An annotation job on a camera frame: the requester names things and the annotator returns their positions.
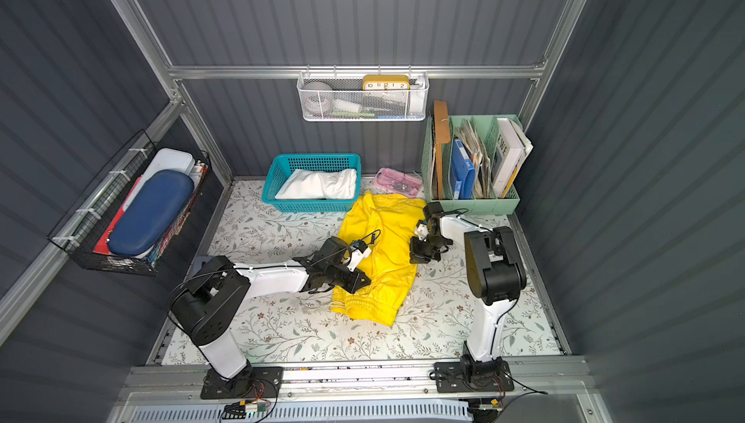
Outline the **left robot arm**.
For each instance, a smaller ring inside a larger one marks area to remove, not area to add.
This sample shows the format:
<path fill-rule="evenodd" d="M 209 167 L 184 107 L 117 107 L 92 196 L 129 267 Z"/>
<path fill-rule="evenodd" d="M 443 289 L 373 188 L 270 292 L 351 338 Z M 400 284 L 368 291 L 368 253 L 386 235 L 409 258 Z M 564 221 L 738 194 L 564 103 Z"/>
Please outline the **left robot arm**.
<path fill-rule="evenodd" d="M 167 306 L 176 326 L 206 358 L 218 378 L 235 380 L 250 370 L 246 355 L 231 332 L 245 300 L 281 293 L 325 293 L 337 287 L 355 293 L 372 285 L 359 267 L 378 239 L 378 230 L 360 240 L 327 239 L 309 256 L 279 264 L 248 265 L 215 256 L 179 284 Z"/>

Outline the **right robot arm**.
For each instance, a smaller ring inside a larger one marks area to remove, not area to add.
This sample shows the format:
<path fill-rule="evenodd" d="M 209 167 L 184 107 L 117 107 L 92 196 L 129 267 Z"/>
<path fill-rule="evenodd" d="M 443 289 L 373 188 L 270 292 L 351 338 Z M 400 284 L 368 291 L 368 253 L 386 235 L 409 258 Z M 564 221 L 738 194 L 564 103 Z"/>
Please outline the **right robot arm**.
<path fill-rule="evenodd" d="M 500 341 L 504 322 L 527 286 L 527 275 L 514 233 L 508 226 L 488 228 L 466 219 L 460 211 L 444 211 L 428 203 L 409 242 L 413 264 L 442 259 L 450 248 L 464 252 L 466 278 L 477 300 L 471 333 L 464 343 L 459 368 L 435 366 L 432 377 L 440 393 L 514 390 Z"/>

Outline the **yellow garment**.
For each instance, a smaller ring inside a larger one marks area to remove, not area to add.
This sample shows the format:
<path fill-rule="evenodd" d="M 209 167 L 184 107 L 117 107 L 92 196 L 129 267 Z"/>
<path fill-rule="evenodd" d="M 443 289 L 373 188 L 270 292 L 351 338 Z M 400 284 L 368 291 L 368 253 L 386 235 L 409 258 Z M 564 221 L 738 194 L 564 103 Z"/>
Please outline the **yellow garment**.
<path fill-rule="evenodd" d="M 398 194 L 361 196 L 347 213 L 338 237 L 347 243 L 376 236 L 371 254 L 358 268 L 371 284 L 350 294 L 333 290 L 331 311 L 354 320 L 370 320 L 392 326 L 417 272 L 411 263 L 409 244 L 419 221 L 424 219 L 426 202 Z"/>

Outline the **white shorts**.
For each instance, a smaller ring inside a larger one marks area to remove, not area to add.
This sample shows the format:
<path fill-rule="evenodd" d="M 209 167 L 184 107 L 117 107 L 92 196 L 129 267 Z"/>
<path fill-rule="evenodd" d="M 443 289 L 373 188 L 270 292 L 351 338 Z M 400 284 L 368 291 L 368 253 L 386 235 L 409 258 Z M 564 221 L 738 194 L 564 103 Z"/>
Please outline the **white shorts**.
<path fill-rule="evenodd" d="M 281 186 L 276 200 L 350 200 L 357 195 L 355 169 L 339 172 L 295 170 Z"/>

